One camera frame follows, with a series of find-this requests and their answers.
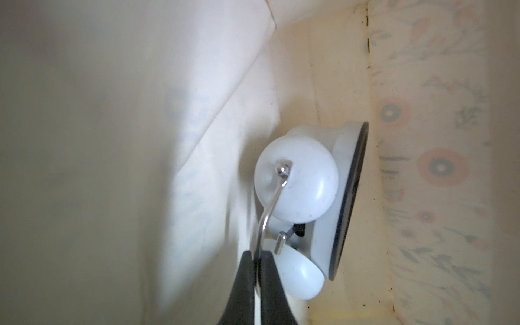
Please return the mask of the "white twin-bell alarm clock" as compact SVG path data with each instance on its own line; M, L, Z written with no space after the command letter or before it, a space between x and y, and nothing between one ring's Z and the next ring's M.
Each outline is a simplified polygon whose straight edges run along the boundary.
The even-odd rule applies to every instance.
M334 280L364 164L369 124L301 125L260 154L254 188L264 211L253 256L274 256L284 292L308 301Z

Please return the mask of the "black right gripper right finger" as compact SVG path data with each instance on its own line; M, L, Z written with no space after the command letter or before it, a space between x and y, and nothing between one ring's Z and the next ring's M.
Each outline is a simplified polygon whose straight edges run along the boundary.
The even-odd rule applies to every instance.
M258 262L261 324L298 325L283 289L273 254L262 251Z

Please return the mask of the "cream floral canvas bag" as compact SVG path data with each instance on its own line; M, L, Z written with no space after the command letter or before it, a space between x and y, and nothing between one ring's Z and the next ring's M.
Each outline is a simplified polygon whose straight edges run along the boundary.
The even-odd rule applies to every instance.
M217 323L262 150L348 121L297 321L518 324L518 1L2 1L1 323Z

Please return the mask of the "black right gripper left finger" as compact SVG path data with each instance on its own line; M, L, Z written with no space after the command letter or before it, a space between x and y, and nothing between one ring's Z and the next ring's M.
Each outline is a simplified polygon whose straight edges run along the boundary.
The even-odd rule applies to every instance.
M219 325L255 324L255 263L250 251L242 254L227 305Z

